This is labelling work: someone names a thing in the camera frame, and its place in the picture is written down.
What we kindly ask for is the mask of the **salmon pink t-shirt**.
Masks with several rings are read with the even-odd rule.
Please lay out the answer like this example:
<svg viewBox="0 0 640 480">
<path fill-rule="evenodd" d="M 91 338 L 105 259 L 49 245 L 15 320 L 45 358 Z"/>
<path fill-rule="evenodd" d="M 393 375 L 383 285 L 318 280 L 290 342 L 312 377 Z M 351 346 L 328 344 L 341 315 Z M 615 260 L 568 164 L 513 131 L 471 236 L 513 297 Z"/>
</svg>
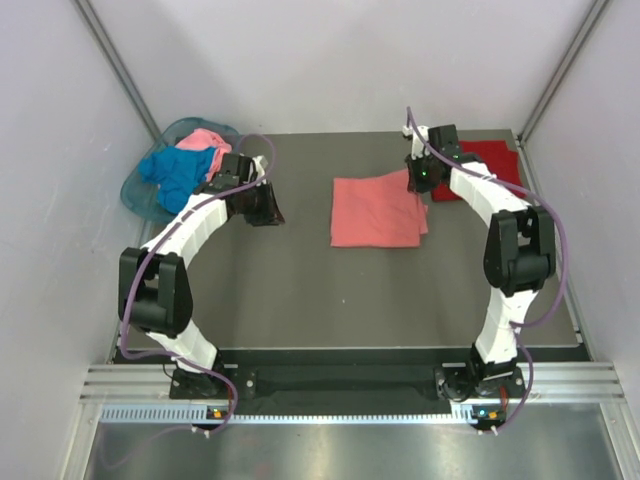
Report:
<svg viewBox="0 0 640 480">
<path fill-rule="evenodd" d="M 330 245 L 334 248 L 417 248 L 428 233 L 428 207 L 398 170 L 333 181 Z"/>
</svg>

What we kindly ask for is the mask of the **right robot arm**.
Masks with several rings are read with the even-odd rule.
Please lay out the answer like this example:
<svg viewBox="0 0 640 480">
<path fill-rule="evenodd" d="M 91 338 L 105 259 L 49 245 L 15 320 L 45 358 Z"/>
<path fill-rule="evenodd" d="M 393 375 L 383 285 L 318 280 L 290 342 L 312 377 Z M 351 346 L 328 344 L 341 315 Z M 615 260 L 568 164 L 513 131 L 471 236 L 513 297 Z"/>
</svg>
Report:
<svg viewBox="0 0 640 480">
<path fill-rule="evenodd" d="M 516 375 L 517 336 L 530 305 L 556 270 L 550 213 L 498 184 L 485 162 L 462 151 L 453 125 L 405 125 L 408 190 L 427 193 L 445 184 L 488 228 L 483 271 L 491 287 L 482 330 L 463 369 L 444 371 L 440 394 L 455 402 L 487 396 Z"/>
</svg>

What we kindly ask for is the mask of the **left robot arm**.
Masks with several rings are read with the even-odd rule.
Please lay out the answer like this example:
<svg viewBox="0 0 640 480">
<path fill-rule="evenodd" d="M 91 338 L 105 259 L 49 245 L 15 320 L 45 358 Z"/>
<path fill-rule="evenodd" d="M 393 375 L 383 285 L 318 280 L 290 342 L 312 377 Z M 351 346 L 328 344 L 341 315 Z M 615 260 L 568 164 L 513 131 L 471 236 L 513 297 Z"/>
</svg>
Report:
<svg viewBox="0 0 640 480">
<path fill-rule="evenodd" d="M 264 156 L 224 155 L 220 169 L 195 187 L 160 234 L 120 256 L 121 332 L 136 329 L 170 356 L 176 365 L 173 399 L 214 399 L 232 392 L 218 348 L 193 319 L 187 269 L 201 247 L 234 216 L 253 227 L 283 224 L 269 172 Z"/>
</svg>

